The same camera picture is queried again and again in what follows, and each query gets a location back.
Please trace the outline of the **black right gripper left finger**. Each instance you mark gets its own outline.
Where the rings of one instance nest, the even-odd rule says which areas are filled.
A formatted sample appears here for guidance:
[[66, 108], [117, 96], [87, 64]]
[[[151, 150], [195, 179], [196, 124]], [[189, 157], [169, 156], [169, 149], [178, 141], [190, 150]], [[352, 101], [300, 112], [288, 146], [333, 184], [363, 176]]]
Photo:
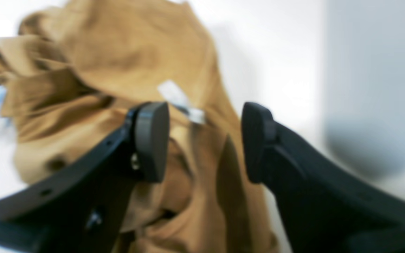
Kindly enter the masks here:
[[0, 246], [22, 253], [109, 253], [138, 182], [164, 179], [166, 102], [130, 109], [123, 124], [52, 176], [0, 200]]

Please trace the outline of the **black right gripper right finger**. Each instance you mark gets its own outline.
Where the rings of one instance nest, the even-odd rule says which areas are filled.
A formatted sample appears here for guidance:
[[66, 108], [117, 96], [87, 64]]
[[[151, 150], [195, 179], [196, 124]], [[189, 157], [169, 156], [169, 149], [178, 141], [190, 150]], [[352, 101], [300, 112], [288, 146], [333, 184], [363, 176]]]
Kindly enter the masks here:
[[405, 253], [405, 201], [337, 167], [304, 138], [246, 102], [246, 172], [275, 197], [294, 253]]

